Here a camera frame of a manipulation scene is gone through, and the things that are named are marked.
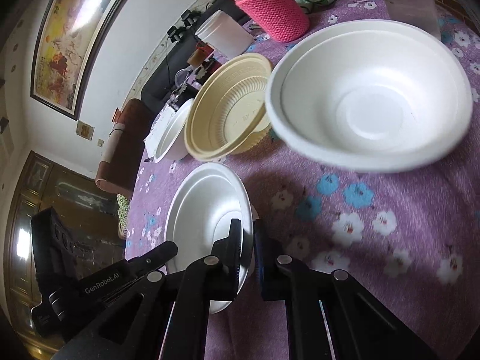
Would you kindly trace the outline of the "white plastic jar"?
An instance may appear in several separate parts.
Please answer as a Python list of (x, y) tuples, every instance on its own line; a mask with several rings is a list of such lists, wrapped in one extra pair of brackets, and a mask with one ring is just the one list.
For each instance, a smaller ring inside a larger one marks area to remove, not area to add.
[(250, 33), (222, 10), (210, 16), (194, 35), (228, 59), (243, 54), (254, 41)]

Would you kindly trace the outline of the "framed painting on wall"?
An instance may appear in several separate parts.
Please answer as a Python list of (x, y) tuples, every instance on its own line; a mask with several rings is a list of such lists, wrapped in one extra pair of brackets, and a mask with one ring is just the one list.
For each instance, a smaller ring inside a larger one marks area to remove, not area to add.
[(126, 0), (49, 0), (32, 59), (30, 96), (79, 119), (89, 75)]

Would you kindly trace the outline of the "black leather sofa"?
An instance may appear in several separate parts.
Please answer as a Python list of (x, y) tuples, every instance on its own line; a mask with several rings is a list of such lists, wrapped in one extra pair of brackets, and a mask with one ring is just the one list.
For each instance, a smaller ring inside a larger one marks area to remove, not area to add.
[(199, 16), (198, 20), (183, 33), (182, 39), (174, 44), (142, 88), (140, 100), (155, 115), (168, 101), (174, 89), (176, 73), (187, 67), (187, 59), (196, 50), (199, 38), (194, 35), (195, 31), (219, 10), (227, 13), (239, 24), (245, 24), (249, 20), (249, 16), (238, 8), (233, 0), (216, 0)]

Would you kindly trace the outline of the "white foam bowl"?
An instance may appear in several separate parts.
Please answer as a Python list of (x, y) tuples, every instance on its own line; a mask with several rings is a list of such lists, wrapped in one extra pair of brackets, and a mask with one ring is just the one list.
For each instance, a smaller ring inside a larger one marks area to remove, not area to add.
[(473, 114), (468, 77), (450, 49), (386, 19), (335, 24), (304, 38), (273, 69), (265, 106), (293, 151), (373, 173), (445, 157)]
[(254, 222), (258, 219), (240, 177), (220, 163), (205, 163), (182, 181), (168, 211), (166, 239), (174, 242), (177, 255), (167, 262), (169, 274), (185, 270), (206, 257), (214, 242), (229, 235), (233, 219), (241, 221), (241, 261), (238, 286), (253, 273)]
[(181, 160), (188, 155), (188, 150), (185, 146), (184, 131), (193, 101), (193, 98), (187, 100), (169, 121), (154, 154), (155, 164), (163, 159), (172, 161)]

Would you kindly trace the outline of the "purple floral tablecloth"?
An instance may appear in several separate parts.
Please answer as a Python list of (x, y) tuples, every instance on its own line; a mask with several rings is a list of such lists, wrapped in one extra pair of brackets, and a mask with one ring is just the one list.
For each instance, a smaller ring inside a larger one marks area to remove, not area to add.
[[(221, 159), (246, 186), (268, 234), (320, 272), (345, 269), (441, 357), (456, 359), (479, 328), (479, 36), (439, 4), (442, 42), (473, 95), (469, 135), (444, 160), (389, 175), (320, 165), (270, 130), (243, 154)], [(310, 16), (313, 31), (387, 19), (383, 0), (339, 0)], [(178, 186), (200, 163), (144, 163), (128, 213), (125, 256), (164, 242)], [(289, 359), (281, 302), (263, 302), (255, 275), (209, 319), (205, 359)]]

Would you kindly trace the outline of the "beige plastic bowl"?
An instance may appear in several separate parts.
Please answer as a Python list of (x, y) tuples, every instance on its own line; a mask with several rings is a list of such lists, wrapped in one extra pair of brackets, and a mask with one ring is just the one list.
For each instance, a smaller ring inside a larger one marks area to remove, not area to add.
[(272, 63), (246, 53), (221, 65), (193, 100), (185, 146), (200, 162), (239, 155), (256, 146), (271, 125), (265, 94)]

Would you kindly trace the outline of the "pink knit-sleeved thermos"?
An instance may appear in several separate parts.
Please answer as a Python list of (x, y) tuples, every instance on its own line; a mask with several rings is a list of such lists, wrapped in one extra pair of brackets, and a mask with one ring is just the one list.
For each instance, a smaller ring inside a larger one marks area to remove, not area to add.
[(295, 0), (233, 1), (275, 41), (291, 42), (309, 30), (309, 18)]

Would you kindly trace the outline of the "brown fabric sofa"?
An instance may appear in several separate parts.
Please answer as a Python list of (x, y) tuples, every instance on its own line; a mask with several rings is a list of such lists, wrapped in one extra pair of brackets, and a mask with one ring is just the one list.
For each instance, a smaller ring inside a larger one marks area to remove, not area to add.
[(128, 100), (106, 140), (95, 184), (109, 194), (131, 199), (155, 114), (139, 99)]

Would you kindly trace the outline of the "wooden glass-panel cabinet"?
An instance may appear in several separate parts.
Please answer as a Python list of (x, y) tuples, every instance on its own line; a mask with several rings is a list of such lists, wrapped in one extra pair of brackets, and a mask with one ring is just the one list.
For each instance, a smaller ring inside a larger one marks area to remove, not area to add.
[(32, 357), (50, 359), (64, 343), (35, 328), (32, 308), (49, 301), (36, 270), (51, 266), (80, 280), (124, 256), (116, 195), (29, 152), (10, 204), (2, 262), (10, 323)]

